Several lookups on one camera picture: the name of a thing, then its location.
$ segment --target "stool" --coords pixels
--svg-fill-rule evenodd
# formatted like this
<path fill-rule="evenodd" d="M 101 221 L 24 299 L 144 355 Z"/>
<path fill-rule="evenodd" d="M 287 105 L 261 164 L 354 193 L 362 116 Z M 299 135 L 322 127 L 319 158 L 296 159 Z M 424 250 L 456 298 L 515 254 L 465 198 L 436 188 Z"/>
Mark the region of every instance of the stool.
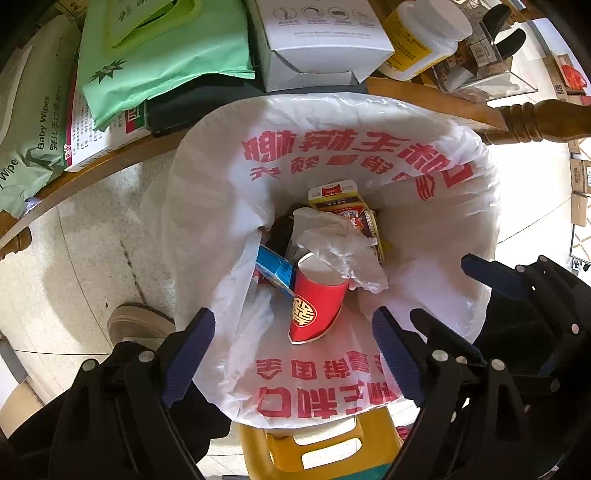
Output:
<path fill-rule="evenodd" d="M 327 480 L 385 465 L 384 471 L 376 476 L 382 478 L 402 446 L 388 409 L 376 408 L 357 415 L 355 420 L 353 430 L 309 445 L 298 445 L 292 436 L 277 438 L 263 429 L 240 424 L 238 432 L 250 478 Z M 361 441 L 361 448 L 352 456 L 304 470 L 302 456 L 305 453 L 338 445 L 350 439 Z"/>

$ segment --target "yellow label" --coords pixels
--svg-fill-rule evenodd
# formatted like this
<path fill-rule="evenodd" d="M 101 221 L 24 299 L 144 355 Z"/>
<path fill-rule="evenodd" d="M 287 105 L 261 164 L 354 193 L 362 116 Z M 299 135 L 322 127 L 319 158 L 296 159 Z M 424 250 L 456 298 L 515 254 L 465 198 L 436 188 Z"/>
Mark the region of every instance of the yellow label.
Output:
<path fill-rule="evenodd" d="M 298 295 L 294 297 L 291 313 L 291 319 L 298 327 L 305 327 L 316 320 L 316 309 L 314 306 Z"/>
<path fill-rule="evenodd" d="M 393 69 L 403 72 L 433 53 L 433 50 L 423 45 L 410 33 L 396 10 L 384 22 L 384 30 L 394 47 L 393 55 L 386 60 L 388 66 Z"/>

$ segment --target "green baby wipes package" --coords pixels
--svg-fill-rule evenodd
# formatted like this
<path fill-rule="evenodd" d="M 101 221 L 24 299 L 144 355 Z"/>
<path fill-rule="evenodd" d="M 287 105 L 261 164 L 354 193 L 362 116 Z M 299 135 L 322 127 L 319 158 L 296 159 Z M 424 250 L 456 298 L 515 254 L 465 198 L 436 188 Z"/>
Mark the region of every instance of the green baby wipes package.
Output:
<path fill-rule="evenodd" d="M 65 168 L 66 98 L 80 36 L 59 15 L 0 73 L 0 209 L 14 217 Z"/>
<path fill-rule="evenodd" d="M 78 82 L 95 125 L 196 77 L 252 79 L 241 0 L 92 0 Z"/>

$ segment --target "white plastic bag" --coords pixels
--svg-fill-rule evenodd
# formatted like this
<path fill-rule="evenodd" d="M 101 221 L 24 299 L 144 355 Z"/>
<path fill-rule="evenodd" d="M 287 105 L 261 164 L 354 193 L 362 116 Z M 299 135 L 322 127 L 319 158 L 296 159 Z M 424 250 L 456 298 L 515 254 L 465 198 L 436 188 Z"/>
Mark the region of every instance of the white plastic bag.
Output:
<path fill-rule="evenodd" d="M 258 286 L 245 302 L 260 242 L 311 187 L 352 179 L 378 210 L 392 248 L 389 289 L 349 292 L 319 340 L 288 340 L 291 300 Z M 176 322 L 213 310 L 215 338 L 195 375 L 205 397 L 256 427 L 323 423 L 393 401 L 398 392 L 369 319 L 386 305 L 405 328 L 422 307 L 469 340 L 489 291 L 465 277 L 466 253 L 494 255 L 496 167 L 480 138 L 436 113 L 361 94 L 281 95 L 231 103 L 202 119 L 178 148 L 162 210 Z"/>
<path fill-rule="evenodd" d="M 343 216 L 309 207 L 294 211 L 291 244 L 295 244 L 296 252 L 312 252 L 341 277 L 350 278 L 350 290 L 362 287 L 371 293 L 379 293 L 388 288 L 388 279 L 373 249 L 377 242 L 375 238 L 366 237 Z"/>

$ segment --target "beige shoe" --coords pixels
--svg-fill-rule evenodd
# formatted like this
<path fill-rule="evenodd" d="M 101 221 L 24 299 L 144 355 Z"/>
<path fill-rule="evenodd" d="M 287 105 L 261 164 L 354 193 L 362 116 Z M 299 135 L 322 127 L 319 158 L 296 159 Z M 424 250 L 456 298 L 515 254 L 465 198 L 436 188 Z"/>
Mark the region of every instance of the beige shoe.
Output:
<path fill-rule="evenodd" d="M 135 342 L 157 350 L 164 339 L 175 332 L 174 321 L 166 315 L 141 304 L 118 306 L 107 322 L 111 343 Z"/>

